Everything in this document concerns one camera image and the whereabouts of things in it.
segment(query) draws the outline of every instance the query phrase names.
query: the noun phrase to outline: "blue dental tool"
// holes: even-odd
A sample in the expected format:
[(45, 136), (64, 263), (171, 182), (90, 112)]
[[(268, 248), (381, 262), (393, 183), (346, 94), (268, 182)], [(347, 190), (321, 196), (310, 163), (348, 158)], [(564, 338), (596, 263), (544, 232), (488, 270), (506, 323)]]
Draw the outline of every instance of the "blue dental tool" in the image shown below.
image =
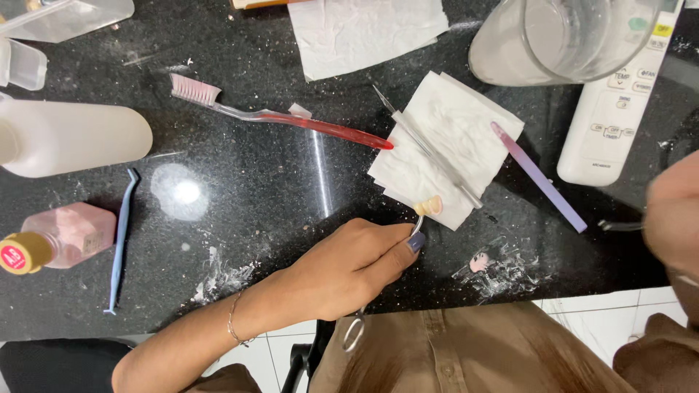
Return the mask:
[(114, 251), (114, 264), (112, 265), (112, 290), (109, 296), (109, 310), (104, 310), (105, 314), (117, 315), (114, 306), (117, 302), (117, 291), (119, 290), (119, 279), (122, 275), (122, 263), (124, 261), (124, 242), (127, 237), (127, 227), (129, 226), (129, 205), (131, 203), (131, 193), (138, 183), (138, 174), (135, 169), (128, 169), (131, 182), (124, 193), (122, 208), (119, 210), (119, 225), (117, 226), (117, 249)]

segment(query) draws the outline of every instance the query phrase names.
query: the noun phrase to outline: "dental model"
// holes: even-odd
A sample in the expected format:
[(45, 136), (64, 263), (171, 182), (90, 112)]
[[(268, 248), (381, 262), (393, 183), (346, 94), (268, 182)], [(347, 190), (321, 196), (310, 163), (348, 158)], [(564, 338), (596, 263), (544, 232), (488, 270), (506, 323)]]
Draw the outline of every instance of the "dental model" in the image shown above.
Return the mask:
[(438, 215), (443, 209), (442, 198), (435, 195), (425, 202), (416, 203), (412, 208), (418, 215)]

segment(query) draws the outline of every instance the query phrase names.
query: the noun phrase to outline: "brown shirt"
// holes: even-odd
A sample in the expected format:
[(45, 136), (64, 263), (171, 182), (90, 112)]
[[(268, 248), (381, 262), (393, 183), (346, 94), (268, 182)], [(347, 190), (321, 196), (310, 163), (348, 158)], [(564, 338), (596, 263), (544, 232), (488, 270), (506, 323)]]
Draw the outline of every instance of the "brown shirt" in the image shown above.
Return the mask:
[[(699, 334), (661, 314), (618, 351), (616, 371), (531, 302), (367, 315), (361, 344), (348, 355), (340, 346), (351, 321), (338, 321), (310, 393), (337, 392), (343, 376), (350, 392), (374, 392), (386, 381), (393, 392), (420, 393), (699, 389)], [(259, 392), (240, 364), (198, 383), (189, 392)]]

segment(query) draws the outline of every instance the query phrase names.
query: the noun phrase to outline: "wrist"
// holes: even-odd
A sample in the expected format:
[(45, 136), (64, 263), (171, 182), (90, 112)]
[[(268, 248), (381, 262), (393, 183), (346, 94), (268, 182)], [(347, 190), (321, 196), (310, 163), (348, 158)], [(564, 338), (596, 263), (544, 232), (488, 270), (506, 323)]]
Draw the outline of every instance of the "wrist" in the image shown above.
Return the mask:
[(231, 310), (233, 302), (232, 327), (237, 337), (242, 340), (250, 340), (260, 334), (287, 327), (300, 322), (293, 320), (289, 314), (290, 307), (286, 304), (287, 296), (280, 292), (278, 284), (281, 271), (273, 273), (246, 290), (238, 298), (235, 294), (228, 299), (228, 310)]

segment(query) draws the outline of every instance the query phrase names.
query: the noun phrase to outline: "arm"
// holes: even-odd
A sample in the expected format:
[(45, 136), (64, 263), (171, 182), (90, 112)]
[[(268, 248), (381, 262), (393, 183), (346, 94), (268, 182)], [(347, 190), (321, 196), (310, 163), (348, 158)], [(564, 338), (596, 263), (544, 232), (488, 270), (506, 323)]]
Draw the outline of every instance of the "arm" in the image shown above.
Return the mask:
[(699, 151), (649, 187), (644, 237), (667, 266), (699, 278)]
[[(336, 320), (372, 301), (417, 258), (424, 235), (408, 238), (412, 224), (382, 227), (355, 219), (287, 269), (245, 290), (236, 302), (233, 329), (240, 340), (306, 320)], [(174, 322), (116, 366), (116, 393), (176, 393), (237, 346), (228, 333), (237, 296)]]

